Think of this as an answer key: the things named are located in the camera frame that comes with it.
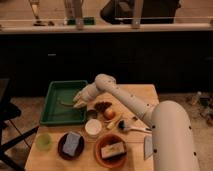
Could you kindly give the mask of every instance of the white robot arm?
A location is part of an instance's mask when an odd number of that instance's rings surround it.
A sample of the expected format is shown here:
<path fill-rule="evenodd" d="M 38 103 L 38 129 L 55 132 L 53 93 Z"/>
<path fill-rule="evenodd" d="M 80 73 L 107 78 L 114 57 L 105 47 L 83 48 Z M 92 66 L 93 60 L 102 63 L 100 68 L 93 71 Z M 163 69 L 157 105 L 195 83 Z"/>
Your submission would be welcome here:
<path fill-rule="evenodd" d="M 152 106 L 122 90 L 113 77 L 99 74 L 94 83 L 77 94 L 74 107 L 87 104 L 103 92 L 112 94 L 152 129 L 155 171 L 199 171 L 190 120 L 182 106 L 173 101 Z"/>

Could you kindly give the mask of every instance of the green tray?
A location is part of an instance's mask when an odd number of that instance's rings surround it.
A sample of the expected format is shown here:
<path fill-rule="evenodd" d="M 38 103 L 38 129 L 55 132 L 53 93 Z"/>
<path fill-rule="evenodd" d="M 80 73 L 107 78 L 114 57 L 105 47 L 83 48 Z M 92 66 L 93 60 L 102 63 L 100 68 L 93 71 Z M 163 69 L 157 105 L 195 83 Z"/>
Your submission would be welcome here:
<path fill-rule="evenodd" d="M 87 85 L 85 80 L 53 81 L 50 83 L 40 118 L 41 125 L 81 124 L 86 121 L 86 107 L 75 109 L 64 106 L 72 103 L 75 95 Z"/>

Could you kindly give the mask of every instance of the cable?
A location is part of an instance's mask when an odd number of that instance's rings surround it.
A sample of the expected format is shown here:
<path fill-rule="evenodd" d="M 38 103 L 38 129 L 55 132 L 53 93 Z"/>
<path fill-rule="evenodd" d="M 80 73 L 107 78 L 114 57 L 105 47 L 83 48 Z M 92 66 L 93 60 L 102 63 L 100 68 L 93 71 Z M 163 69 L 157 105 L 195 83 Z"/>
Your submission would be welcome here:
<path fill-rule="evenodd" d="M 19 131 L 19 129 L 15 126 L 15 124 L 12 122 L 12 120 L 10 120 L 10 123 L 14 126 L 14 128 L 17 130 L 17 132 L 19 133 L 19 135 L 22 135 L 22 133 Z M 27 143 L 27 141 L 24 139 L 25 144 L 28 146 L 28 148 L 30 149 L 31 146 Z"/>

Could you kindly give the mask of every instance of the yellow cup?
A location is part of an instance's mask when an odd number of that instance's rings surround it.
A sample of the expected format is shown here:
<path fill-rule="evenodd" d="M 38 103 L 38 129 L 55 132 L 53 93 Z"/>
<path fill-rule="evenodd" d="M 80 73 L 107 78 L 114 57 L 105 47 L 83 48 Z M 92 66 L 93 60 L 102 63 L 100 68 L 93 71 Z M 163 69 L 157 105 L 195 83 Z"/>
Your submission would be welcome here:
<path fill-rule="evenodd" d="M 39 150 L 47 151 L 52 147 L 52 140 L 48 133 L 43 133 L 36 138 L 36 147 Z"/>

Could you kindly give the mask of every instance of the brown bowl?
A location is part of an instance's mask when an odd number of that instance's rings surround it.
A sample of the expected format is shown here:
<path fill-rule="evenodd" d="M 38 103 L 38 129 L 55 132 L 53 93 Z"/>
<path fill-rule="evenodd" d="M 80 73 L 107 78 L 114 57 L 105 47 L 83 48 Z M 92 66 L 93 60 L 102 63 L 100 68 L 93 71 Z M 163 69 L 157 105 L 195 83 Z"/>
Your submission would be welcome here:
<path fill-rule="evenodd" d="M 61 139 L 59 140 L 58 153 L 65 160 L 74 160 L 74 159 L 78 158 L 78 156 L 80 156 L 80 154 L 82 153 L 82 151 L 84 149 L 84 138 L 82 136 L 80 137 L 78 147 L 75 151 L 75 155 L 70 156 L 70 155 L 63 152 L 63 145 L 66 142 L 67 135 L 68 135 L 68 133 L 65 134 L 63 137 L 61 137 Z"/>
<path fill-rule="evenodd" d="M 102 147 L 105 147 L 107 145 L 112 145 L 118 142 L 123 142 L 124 148 L 126 149 L 125 142 L 119 136 L 115 134 L 107 134 L 97 140 L 97 142 L 95 143 L 94 150 L 95 150 L 95 158 L 100 165 L 106 168 L 112 169 L 112 168 L 121 167 L 125 163 L 126 153 L 113 156 L 107 159 L 102 159 L 101 157 Z"/>

